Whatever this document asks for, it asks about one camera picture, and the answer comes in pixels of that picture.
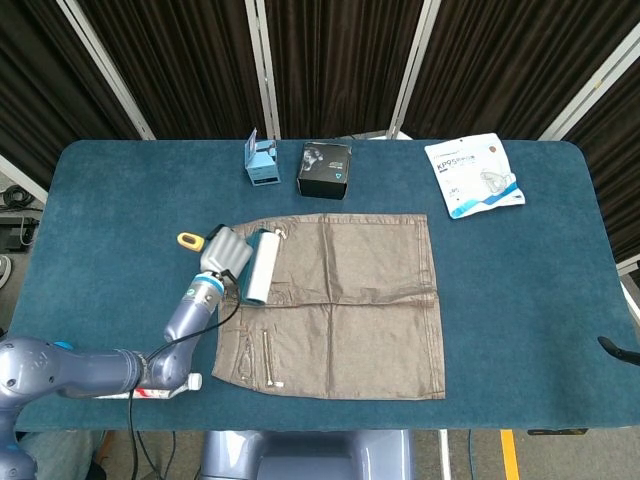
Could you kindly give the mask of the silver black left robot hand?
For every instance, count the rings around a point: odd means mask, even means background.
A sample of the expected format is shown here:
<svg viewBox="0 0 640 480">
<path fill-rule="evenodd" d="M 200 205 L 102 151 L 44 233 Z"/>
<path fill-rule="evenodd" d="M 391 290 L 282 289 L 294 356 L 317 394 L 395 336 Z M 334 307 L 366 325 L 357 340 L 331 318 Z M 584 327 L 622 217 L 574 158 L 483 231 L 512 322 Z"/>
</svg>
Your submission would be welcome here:
<svg viewBox="0 0 640 480">
<path fill-rule="evenodd" d="M 226 225 L 218 225 L 205 238 L 200 271 L 224 274 L 238 279 L 253 254 L 252 246 Z"/>
</svg>

